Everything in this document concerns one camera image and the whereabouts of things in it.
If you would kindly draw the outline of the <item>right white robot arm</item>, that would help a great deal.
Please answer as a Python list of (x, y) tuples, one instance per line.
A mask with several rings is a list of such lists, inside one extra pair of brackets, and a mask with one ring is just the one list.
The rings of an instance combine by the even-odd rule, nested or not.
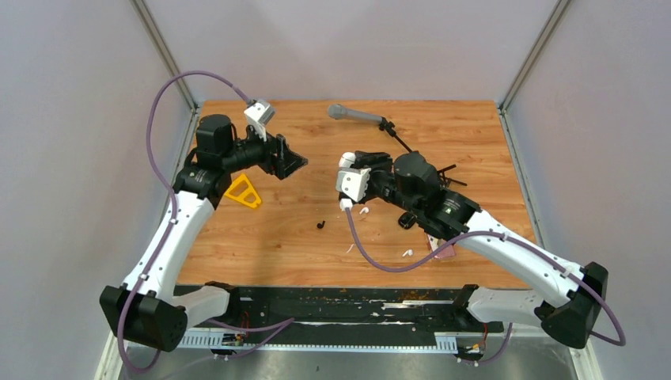
[(347, 152), (339, 160), (339, 205), (380, 199), (402, 209), (443, 247), (459, 245), (522, 280), (524, 291), (465, 286), (452, 308), (456, 327), (472, 330), (501, 321), (542, 329), (570, 348), (584, 348), (605, 302), (608, 270), (579, 264), (542, 249), (496, 220), (478, 203), (450, 188), (450, 179), (420, 153), (397, 158), (384, 152)]

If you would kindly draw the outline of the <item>white earbud charging case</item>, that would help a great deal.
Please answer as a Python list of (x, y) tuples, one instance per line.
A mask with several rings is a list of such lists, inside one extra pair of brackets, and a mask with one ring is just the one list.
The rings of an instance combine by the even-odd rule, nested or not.
[(345, 152), (339, 159), (340, 168), (352, 168), (356, 162), (356, 154), (354, 152)]

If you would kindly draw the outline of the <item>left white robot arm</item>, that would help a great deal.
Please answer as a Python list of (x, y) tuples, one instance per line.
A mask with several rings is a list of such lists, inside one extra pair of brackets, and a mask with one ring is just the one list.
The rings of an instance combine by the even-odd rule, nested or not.
[(233, 182), (257, 166), (283, 180), (307, 165), (283, 135), (260, 135), (252, 125), (241, 139), (228, 116), (200, 120), (195, 146), (169, 187), (169, 205), (141, 260), (118, 287), (106, 286), (100, 305), (119, 345), (134, 342), (171, 352), (187, 330), (210, 319), (224, 327), (242, 317), (239, 290), (210, 281), (187, 294), (174, 293), (195, 239)]

